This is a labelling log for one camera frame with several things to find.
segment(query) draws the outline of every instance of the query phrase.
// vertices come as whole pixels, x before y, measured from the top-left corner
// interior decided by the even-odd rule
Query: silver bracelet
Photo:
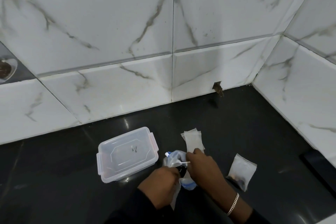
[[[233,204],[232,204],[232,206],[231,206],[231,209],[230,209],[229,212],[226,214],[227,216],[230,216],[230,214],[232,213],[233,209],[235,208],[235,206],[236,206],[236,204],[237,204],[238,198],[239,198],[239,194],[237,193],[237,196],[236,196],[236,198],[235,198],[234,201],[233,201]]]

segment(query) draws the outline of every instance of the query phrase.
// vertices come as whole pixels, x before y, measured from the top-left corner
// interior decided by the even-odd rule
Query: container lid
[[[104,183],[126,178],[153,165],[159,158],[158,150],[147,127],[114,137],[98,146],[98,174]]]

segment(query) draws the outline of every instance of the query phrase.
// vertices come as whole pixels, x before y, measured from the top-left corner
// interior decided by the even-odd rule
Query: clear plastic container
[[[104,183],[117,181],[153,165],[158,145],[147,127],[138,128],[98,146],[98,174]]]

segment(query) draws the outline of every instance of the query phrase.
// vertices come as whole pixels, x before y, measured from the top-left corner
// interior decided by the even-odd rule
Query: black floor
[[[99,143],[144,126],[156,138],[158,162],[104,184]],[[222,98],[208,94],[1,145],[0,223],[102,223],[162,166],[166,151],[186,151],[180,133],[193,128],[224,175],[236,153],[258,164],[240,194],[272,223],[313,224],[336,213],[336,199],[299,159],[310,146],[253,87],[242,86]]]

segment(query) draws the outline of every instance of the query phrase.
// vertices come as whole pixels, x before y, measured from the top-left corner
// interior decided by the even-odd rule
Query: left hand
[[[161,167],[154,170],[139,186],[156,209],[169,205],[173,200],[175,185],[180,173],[176,167]]]

